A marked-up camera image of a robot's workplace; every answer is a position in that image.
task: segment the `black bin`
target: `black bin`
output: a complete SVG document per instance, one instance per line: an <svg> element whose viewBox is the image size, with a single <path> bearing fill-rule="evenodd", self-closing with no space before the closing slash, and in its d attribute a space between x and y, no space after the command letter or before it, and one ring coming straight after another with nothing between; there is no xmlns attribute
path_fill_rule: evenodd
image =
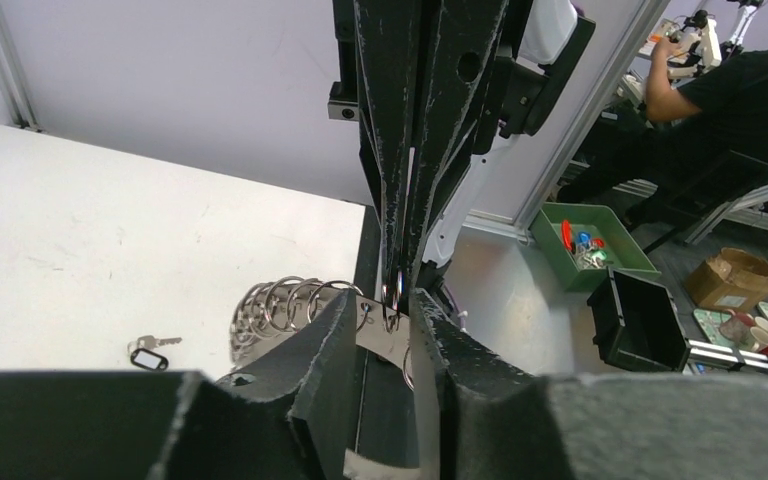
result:
<svg viewBox="0 0 768 480"><path fill-rule="evenodd" d="M680 372L690 344L666 287L608 268L587 300L593 310L599 358L632 372Z"/></svg>

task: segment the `desk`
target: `desk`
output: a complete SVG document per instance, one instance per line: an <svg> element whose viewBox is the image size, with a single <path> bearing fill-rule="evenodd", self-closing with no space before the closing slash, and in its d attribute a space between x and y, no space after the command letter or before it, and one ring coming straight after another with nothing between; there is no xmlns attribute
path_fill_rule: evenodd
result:
<svg viewBox="0 0 768 480"><path fill-rule="evenodd" d="M135 370L154 335L216 379L249 287L352 280L364 210L0 126L0 369Z"/></svg>

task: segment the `cardboard box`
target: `cardboard box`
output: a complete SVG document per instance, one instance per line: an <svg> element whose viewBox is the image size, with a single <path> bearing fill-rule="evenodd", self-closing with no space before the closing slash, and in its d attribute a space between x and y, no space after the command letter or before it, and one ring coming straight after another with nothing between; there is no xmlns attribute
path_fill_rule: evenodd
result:
<svg viewBox="0 0 768 480"><path fill-rule="evenodd" d="M724 248L684 281L701 308L748 312L768 296L768 262L743 250Z"/></svg>

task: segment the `green plastic box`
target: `green plastic box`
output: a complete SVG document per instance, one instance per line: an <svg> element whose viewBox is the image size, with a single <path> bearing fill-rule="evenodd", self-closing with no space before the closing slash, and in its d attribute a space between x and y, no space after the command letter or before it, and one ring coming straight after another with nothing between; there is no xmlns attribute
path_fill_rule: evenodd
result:
<svg viewBox="0 0 768 480"><path fill-rule="evenodd" d="M649 257L631 238L614 211L602 205L546 203L531 224L531 233L549 259L561 285L570 292L593 292L608 274L604 268L579 269L561 240L561 222L569 220L573 238L587 232L605 242L603 249L616 270L647 280L661 276Z"/></svg>

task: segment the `white table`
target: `white table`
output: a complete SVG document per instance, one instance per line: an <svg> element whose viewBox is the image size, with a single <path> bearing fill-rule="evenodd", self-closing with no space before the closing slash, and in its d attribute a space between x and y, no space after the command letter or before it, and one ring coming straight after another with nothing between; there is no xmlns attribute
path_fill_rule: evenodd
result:
<svg viewBox="0 0 768 480"><path fill-rule="evenodd" d="M245 161L241 152L240 161ZM246 290L352 280L364 207L0 126L0 369L136 370L127 344L213 379Z"/></svg>

